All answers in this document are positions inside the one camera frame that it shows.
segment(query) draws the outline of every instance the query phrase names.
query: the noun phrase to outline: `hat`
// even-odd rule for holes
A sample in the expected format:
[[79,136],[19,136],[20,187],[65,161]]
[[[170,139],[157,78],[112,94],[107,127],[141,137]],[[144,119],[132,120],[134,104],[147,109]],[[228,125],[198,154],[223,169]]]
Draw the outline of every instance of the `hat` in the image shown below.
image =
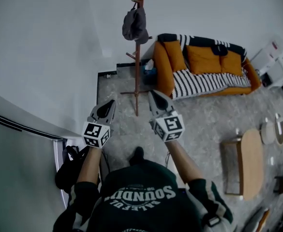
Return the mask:
[[133,8],[127,12],[123,22],[122,34],[126,40],[135,40],[137,44],[144,44],[149,40],[144,8]]

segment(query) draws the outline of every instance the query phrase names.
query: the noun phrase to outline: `oval coffee table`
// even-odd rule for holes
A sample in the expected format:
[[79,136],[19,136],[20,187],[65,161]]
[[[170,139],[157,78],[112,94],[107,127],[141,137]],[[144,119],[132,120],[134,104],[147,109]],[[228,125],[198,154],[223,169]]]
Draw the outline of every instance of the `oval coffee table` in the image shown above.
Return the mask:
[[259,131],[249,129],[242,137],[222,144],[236,146],[239,165],[239,193],[226,194],[252,199],[259,193],[264,180],[263,145]]

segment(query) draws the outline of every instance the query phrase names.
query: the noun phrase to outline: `person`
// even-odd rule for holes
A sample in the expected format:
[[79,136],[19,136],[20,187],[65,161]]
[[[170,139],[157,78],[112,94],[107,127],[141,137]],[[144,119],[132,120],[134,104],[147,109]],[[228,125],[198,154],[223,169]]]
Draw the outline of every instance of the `person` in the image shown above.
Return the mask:
[[97,190],[102,150],[92,148],[72,187],[69,207],[54,232],[231,231],[232,213],[213,182],[205,180],[178,141],[165,145],[189,191],[178,189],[176,176],[144,159],[141,147],[130,167],[111,172]]

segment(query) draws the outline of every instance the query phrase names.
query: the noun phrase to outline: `marble floor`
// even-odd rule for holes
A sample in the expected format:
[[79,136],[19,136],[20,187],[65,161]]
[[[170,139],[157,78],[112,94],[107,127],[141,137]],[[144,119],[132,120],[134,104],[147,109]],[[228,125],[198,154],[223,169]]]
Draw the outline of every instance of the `marble floor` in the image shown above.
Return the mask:
[[[141,83],[141,89],[148,88]],[[134,111],[134,96],[120,95],[120,92],[133,89],[133,67],[118,68],[118,74],[108,79],[99,77],[99,102],[110,98],[117,101],[112,137],[104,147],[112,171],[129,165],[127,159],[136,146],[144,148],[146,159],[165,165],[167,148],[160,138],[154,135],[149,125],[151,112],[148,95],[139,96],[138,117]],[[225,162],[222,164],[224,153],[220,142],[234,137],[236,129],[245,132],[250,128],[259,128],[265,117],[274,120],[275,113],[283,116],[283,91],[261,87],[250,95],[188,98],[174,103],[178,113],[182,114],[186,127],[179,141],[200,167],[204,177],[217,185],[219,193],[233,212],[237,231],[243,228],[245,222],[261,205],[270,207],[267,228],[271,230],[283,210],[283,194],[273,193],[276,184],[274,176],[283,174],[283,146],[264,145],[265,176],[262,190],[254,199],[244,201],[240,197],[224,195],[227,189],[238,186],[238,179],[235,176],[227,181],[227,166]],[[236,158],[230,161],[237,163]],[[237,165],[230,165],[228,173],[237,173]],[[168,168],[174,168],[172,163],[168,164]]]

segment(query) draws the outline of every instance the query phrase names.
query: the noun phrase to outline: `wooden coat rack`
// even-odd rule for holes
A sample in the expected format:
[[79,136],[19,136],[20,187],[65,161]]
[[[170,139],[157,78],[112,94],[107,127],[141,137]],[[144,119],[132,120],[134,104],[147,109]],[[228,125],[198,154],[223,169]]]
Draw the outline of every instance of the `wooden coat rack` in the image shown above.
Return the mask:
[[[137,3],[137,8],[143,8],[143,1],[144,0],[132,0],[132,2]],[[135,57],[133,55],[129,54],[128,52],[126,53],[126,55],[135,60],[135,91],[134,92],[121,92],[121,95],[125,95],[125,94],[134,94],[135,95],[135,99],[136,99],[136,116],[138,116],[138,96],[139,96],[139,93],[147,93],[148,92],[148,91],[140,91],[139,90],[140,44],[136,43],[136,49],[133,52],[133,55],[135,55]]]

